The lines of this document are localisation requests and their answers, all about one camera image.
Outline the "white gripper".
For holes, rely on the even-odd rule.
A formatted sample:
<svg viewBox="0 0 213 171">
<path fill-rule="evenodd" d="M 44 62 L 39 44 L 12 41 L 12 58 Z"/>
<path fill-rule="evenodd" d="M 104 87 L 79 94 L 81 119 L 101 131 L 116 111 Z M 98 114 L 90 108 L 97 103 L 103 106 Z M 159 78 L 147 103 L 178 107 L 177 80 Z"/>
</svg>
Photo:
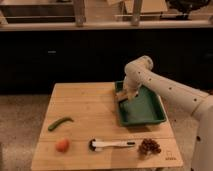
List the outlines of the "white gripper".
<svg viewBox="0 0 213 171">
<path fill-rule="evenodd" d="M 129 101 L 138 95 L 138 91 L 140 87 L 141 87 L 140 83 L 137 83 L 136 81 L 132 80 L 129 77 L 124 78 L 123 90 L 125 91 L 125 94 L 127 94 L 126 96 Z M 118 102 L 123 101 L 125 99 L 124 94 L 117 93 L 116 99 Z"/>
</svg>

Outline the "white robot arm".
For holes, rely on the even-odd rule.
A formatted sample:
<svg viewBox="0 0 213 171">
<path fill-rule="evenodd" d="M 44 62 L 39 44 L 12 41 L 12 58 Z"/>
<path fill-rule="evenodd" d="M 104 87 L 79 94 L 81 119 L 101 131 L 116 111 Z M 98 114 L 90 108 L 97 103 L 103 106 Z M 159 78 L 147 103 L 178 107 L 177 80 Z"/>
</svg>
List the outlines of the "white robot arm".
<svg viewBox="0 0 213 171">
<path fill-rule="evenodd" d="M 160 76 L 152 68 L 153 61 L 146 55 L 127 63 L 119 94 L 131 100 L 145 86 L 190 113 L 199 122 L 191 171 L 213 171 L 213 95 Z"/>
</svg>

